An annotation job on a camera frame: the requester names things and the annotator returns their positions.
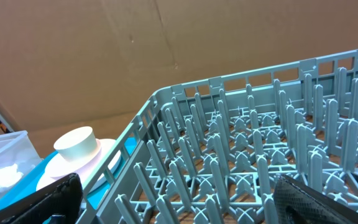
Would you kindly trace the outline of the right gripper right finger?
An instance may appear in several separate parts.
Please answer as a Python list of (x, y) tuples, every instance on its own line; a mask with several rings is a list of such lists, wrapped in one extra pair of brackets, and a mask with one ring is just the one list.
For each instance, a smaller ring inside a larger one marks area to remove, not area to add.
[(279, 224), (358, 224), (358, 213), (305, 184), (280, 175), (273, 200)]

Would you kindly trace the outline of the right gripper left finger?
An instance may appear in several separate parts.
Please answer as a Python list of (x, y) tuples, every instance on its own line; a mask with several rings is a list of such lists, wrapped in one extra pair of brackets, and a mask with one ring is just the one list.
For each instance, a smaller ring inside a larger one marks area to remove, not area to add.
[(80, 176), (71, 173), (0, 210), (0, 223), (75, 223), (82, 199)]

